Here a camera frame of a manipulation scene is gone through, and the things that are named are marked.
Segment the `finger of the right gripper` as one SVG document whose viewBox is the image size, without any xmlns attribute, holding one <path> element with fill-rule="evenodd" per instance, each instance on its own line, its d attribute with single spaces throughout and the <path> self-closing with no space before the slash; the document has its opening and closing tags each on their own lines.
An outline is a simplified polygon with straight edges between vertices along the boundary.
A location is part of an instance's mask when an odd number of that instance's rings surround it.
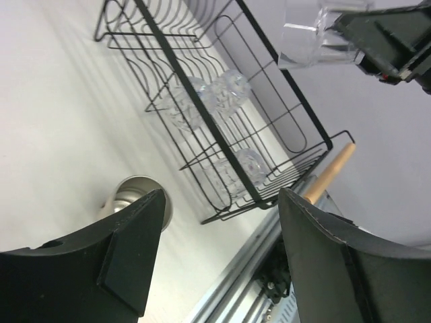
<svg viewBox="0 0 431 323">
<path fill-rule="evenodd" d="M 430 2 L 344 13 L 333 27 L 364 54 L 358 66 L 365 74 L 386 84 L 409 83 L 430 48 Z"/>
</svg>

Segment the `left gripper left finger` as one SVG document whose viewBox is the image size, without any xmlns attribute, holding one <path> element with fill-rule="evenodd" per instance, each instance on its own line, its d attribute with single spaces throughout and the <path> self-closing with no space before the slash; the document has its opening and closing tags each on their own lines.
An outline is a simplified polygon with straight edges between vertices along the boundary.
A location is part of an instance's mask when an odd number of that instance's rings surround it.
<svg viewBox="0 0 431 323">
<path fill-rule="evenodd" d="M 2 322 L 137 322 L 144 314 L 166 198 L 123 210 L 38 248 L 1 254 Z"/>
</svg>

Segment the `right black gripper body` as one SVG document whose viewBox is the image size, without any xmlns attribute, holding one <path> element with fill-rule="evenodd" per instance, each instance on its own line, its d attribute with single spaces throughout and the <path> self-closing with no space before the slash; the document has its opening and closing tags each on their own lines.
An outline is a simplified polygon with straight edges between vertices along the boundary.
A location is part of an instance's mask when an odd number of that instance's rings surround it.
<svg viewBox="0 0 431 323">
<path fill-rule="evenodd" d="M 427 94 L 430 94 L 430 48 L 427 49 L 419 62 L 416 81 Z"/>
</svg>

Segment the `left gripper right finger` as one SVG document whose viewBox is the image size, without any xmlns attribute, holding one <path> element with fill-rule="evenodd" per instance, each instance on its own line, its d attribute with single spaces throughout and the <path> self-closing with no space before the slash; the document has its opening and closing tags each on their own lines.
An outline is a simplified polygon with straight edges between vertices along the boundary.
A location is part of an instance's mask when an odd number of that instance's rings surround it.
<svg viewBox="0 0 431 323">
<path fill-rule="evenodd" d="M 429 322 L 430 251 L 404 246 L 279 192 L 301 322 Z"/>
</svg>

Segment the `steel cup cork base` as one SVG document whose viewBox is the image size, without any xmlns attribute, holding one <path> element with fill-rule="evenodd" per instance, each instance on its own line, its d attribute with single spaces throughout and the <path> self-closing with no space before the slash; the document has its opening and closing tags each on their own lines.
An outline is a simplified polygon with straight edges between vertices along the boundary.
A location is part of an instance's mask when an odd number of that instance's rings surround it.
<svg viewBox="0 0 431 323">
<path fill-rule="evenodd" d="M 162 231 L 165 231 L 173 216 L 172 200 L 168 191 L 163 188 L 158 181 L 144 175 L 130 176 L 120 182 L 100 208 L 97 220 L 104 219 L 105 217 L 121 211 L 149 192 L 157 189 L 163 190 L 166 199 L 164 220 L 162 224 Z"/>
</svg>

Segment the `black wire dish rack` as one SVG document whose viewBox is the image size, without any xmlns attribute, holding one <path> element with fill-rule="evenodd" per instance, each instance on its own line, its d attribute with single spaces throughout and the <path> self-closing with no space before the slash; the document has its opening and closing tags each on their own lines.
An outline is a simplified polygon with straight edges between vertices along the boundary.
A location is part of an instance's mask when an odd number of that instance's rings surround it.
<svg viewBox="0 0 431 323">
<path fill-rule="evenodd" d="M 104 1 L 94 40 L 124 57 L 208 223 L 276 206 L 333 149 L 245 1 Z"/>
</svg>

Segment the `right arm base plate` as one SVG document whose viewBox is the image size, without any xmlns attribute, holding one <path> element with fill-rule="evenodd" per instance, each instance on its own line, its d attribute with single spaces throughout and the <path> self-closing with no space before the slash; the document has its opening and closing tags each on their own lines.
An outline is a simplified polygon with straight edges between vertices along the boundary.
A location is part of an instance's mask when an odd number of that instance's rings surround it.
<svg viewBox="0 0 431 323">
<path fill-rule="evenodd" d="M 292 279 L 282 238 L 276 240 L 264 256 L 253 279 L 274 304 L 289 296 Z"/>
</svg>

